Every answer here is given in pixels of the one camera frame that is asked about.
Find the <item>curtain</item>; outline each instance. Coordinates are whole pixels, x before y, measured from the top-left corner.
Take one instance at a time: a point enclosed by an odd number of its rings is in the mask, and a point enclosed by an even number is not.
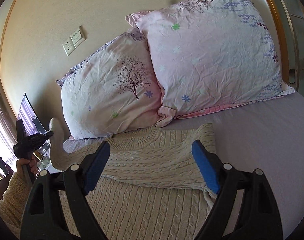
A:
[[[16,156],[13,146],[17,143],[15,123],[5,106],[0,92],[0,157],[16,171]]]

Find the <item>blue gripper pad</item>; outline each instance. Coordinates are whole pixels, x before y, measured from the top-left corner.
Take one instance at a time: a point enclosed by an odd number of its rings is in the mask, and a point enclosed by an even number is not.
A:
[[[222,165],[219,157],[217,157],[213,153],[207,152],[207,150],[204,148],[203,144],[199,140],[194,141],[192,143],[192,155],[197,166],[199,167],[199,170],[203,176],[207,187],[215,194],[218,194],[220,191],[220,184],[214,166],[218,168],[219,165]],[[215,158],[217,158],[218,160],[208,158],[207,155],[208,157],[210,157],[210,155],[215,155]]]
[[[108,142],[103,143],[102,147],[99,147],[94,154],[96,157],[86,173],[86,180],[84,184],[84,192],[86,195],[95,189],[100,179],[103,169],[110,157],[110,144]]]

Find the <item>electrical socket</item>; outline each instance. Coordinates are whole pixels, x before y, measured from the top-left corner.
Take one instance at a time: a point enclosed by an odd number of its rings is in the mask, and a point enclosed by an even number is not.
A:
[[[69,56],[71,54],[71,52],[74,51],[75,47],[72,43],[71,38],[68,38],[65,43],[62,44],[63,48],[65,49],[65,53],[67,54],[67,56]]]

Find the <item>gray bed sheet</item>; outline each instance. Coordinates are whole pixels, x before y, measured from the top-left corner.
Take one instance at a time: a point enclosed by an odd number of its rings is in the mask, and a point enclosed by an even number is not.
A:
[[[223,163],[252,172],[261,168],[273,190],[282,219],[284,238],[304,216],[304,98],[283,98],[183,120],[164,129],[185,130],[211,122],[217,155]],[[93,139],[66,141],[73,151]],[[231,218],[231,225],[237,216]]]

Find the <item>sweater sleeve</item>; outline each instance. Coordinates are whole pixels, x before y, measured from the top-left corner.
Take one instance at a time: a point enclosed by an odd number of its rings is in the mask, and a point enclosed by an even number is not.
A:
[[[0,200],[0,216],[6,223],[20,228],[21,218],[28,199],[30,188],[15,172],[9,182],[9,187]]]

